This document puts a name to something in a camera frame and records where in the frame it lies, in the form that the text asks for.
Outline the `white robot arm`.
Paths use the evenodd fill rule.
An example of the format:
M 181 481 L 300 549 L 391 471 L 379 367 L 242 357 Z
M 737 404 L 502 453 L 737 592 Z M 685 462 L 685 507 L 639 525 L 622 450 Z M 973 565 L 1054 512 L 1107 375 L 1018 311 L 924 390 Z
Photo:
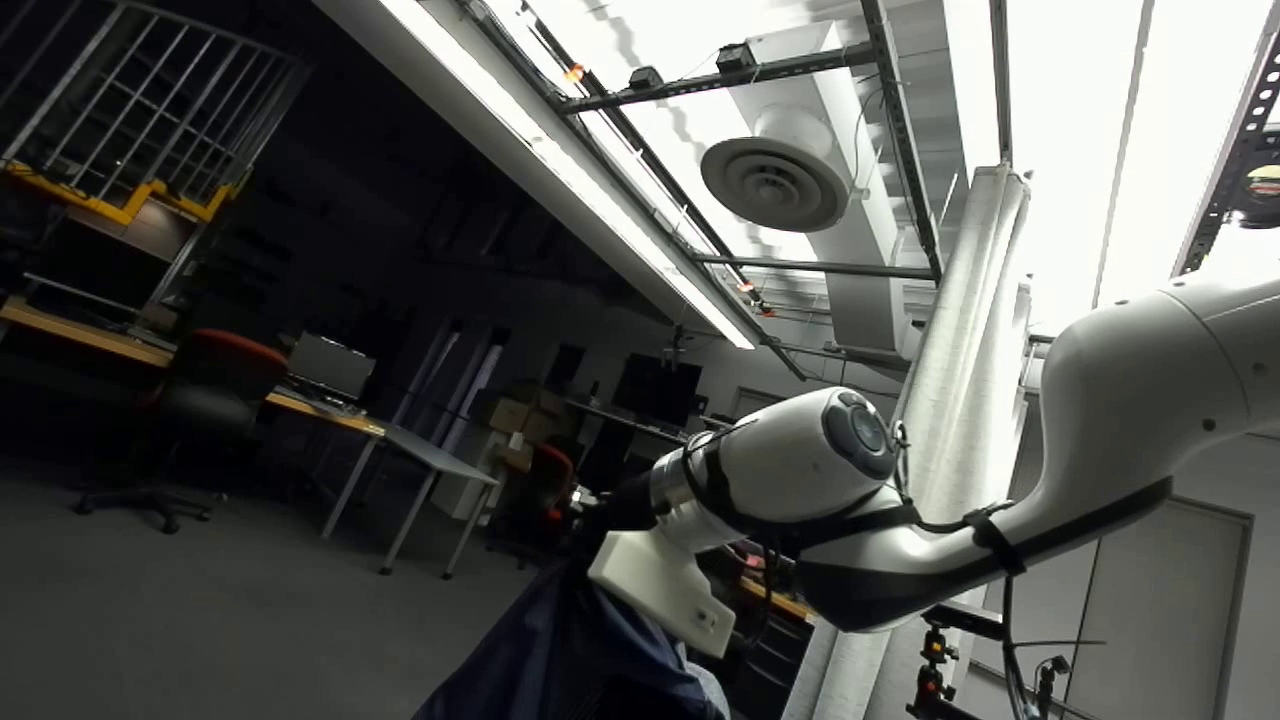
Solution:
M 1088 311 L 1038 367 L 1028 488 L 981 433 L 897 450 L 851 390 L 766 404 L 657 465 L 657 616 L 721 632 L 730 611 L 696 558 L 754 540 L 797 561 L 829 623 L 891 623 L 1147 512 L 1186 456 L 1280 419 L 1276 367 L 1276 279 L 1181 279 Z

